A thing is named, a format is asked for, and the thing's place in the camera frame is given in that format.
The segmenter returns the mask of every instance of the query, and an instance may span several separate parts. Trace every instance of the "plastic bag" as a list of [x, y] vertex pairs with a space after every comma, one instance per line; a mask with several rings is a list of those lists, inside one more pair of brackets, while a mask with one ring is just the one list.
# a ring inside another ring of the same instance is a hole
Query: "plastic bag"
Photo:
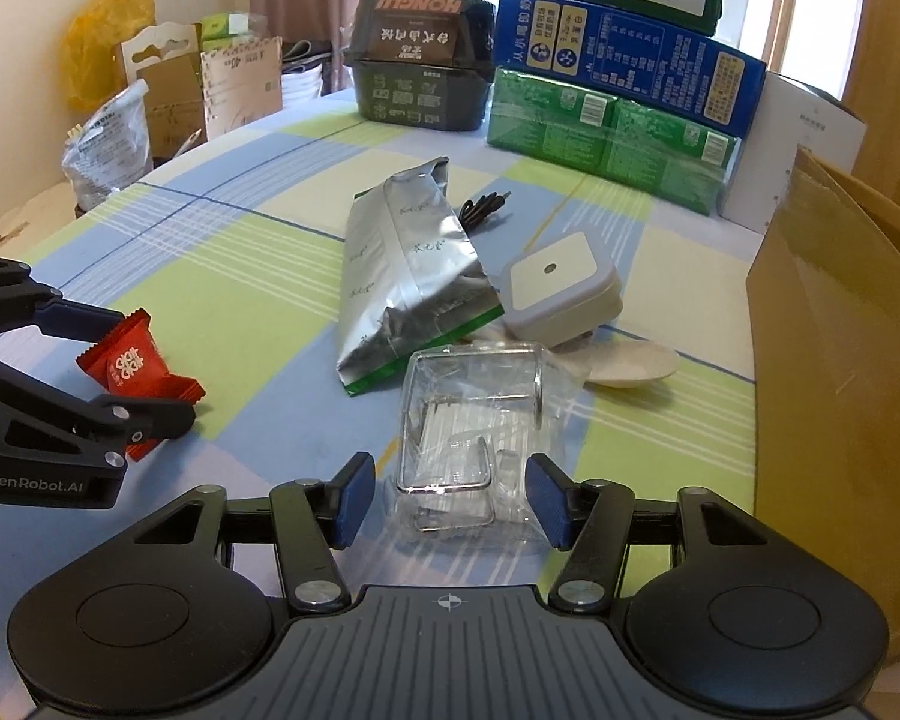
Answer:
[[346, 220], [337, 372], [351, 395], [504, 313], [446, 198], [448, 160], [391, 175]]
[[138, 79], [70, 131], [62, 166], [82, 210], [96, 208], [154, 169], [144, 95], [146, 81]]
[[154, 0], [91, 0], [72, 20], [61, 49], [67, 104], [96, 111], [127, 85], [113, 47], [156, 23]]

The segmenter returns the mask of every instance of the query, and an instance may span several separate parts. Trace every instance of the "red candy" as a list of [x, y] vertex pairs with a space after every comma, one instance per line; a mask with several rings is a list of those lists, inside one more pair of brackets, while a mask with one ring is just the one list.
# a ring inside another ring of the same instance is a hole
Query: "red candy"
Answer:
[[[125, 397], [165, 397], [193, 405], [206, 392], [196, 379], [170, 373], [149, 333], [151, 317], [143, 309], [134, 311], [113, 328], [100, 343], [77, 357], [77, 365], [107, 391]], [[127, 447], [131, 460], [141, 460], [159, 440]]]

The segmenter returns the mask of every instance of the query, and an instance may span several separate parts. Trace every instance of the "tablecloth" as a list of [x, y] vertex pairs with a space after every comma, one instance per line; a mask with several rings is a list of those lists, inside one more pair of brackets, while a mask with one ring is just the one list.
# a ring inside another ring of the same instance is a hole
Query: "tablecloth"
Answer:
[[[624, 281], [609, 332], [674, 346], [670, 379], [586, 391], [567, 453], [576, 478], [605, 477], [638, 496], [673, 499], [704, 485], [749, 509], [754, 495], [754, 383], [744, 279], [759, 237], [640, 191], [497, 151], [485, 132], [440, 133], [364, 121], [349, 95], [284, 111], [155, 170], [32, 252], [34, 276], [68, 298], [126, 313], [145, 307], [170, 367], [207, 390], [197, 428], [132, 464], [111, 511], [0, 506], [0, 719], [31, 708], [5, 648], [5, 624], [31, 586], [195, 485], [266, 495], [298, 477], [329, 478], [358, 450], [391, 466], [399, 381], [348, 397], [334, 370], [344, 225], [354, 194], [394, 172], [450, 158], [455, 205], [510, 191], [473, 236], [491, 280], [531, 242], [599, 231]], [[86, 344], [34, 328], [0, 337], [0, 359], [65, 391], [100, 392], [74, 364]], [[266, 547], [236, 568], [278, 592]], [[388, 584], [546, 586], [545, 546], [488, 552], [395, 549], [376, 500], [354, 546], [338, 553], [351, 589]], [[635, 548], [632, 591], [666, 565]]]

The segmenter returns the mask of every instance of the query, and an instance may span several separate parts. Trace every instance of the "black cable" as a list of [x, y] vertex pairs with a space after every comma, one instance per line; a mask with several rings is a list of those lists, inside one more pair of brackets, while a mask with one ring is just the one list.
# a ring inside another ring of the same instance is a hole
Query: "black cable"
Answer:
[[507, 192], [497, 194], [492, 191], [490, 194], [484, 194], [477, 202], [472, 200], [466, 201], [458, 213], [463, 232], [469, 233], [482, 224], [485, 218], [490, 214], [496, 213], [504, 207], [506, 199], [511, 195]]

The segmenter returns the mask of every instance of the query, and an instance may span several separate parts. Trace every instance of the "brown cardboard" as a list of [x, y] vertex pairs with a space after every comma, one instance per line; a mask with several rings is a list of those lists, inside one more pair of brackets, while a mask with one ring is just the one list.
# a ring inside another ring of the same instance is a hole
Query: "brown cardboard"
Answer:
[[900, 693], [871, 693], [865, 706], [877, 720], [900, 720]]
[[173, 158], [199, 129], [202, 143], [281, 110], [280, 71], [278, 37], [142, 68], [154, 156]]
[[283, 108], [280, 38], [202, 55], [207, 140]]
[[900, 209], [799, 151], [746, 279], [756, 515], [863, 586], [900, 656]]
[[[140, 70], [149, 86], [144, 98], [154, 157], [172, 159], [194, 132], [205, 133], [200, 55], [188, 53]], [[200, 139], [203, 143], [205, 134]]]

